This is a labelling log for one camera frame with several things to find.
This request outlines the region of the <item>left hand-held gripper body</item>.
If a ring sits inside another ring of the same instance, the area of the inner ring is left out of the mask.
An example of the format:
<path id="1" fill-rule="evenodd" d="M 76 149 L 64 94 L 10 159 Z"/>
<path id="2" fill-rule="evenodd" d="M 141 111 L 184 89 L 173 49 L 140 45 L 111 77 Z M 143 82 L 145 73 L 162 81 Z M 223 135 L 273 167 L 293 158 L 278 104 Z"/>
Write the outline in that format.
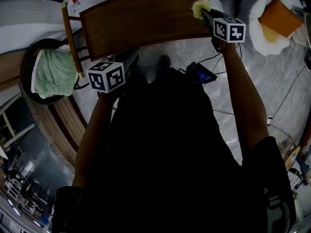
<path id="1" fill-rule="evenodd" d="M 123 63 L 100 61 L 87 70 L 87 77 L 93 90 L 111 93 L 125 84 Z"/>

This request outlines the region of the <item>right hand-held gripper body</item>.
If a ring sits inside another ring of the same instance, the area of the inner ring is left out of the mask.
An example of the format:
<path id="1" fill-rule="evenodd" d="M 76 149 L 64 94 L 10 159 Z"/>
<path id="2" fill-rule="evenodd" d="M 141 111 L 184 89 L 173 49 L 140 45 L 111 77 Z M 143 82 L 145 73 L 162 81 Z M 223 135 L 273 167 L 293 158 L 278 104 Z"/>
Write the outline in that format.
<path id="1" fill-rule="evenodd" d="M 213 19 L 212 44 L 217 52 L 221 52 L 219 40 L 226 43 L 244 43 L 246 24 L 238 18 L 214 18 Z"/>

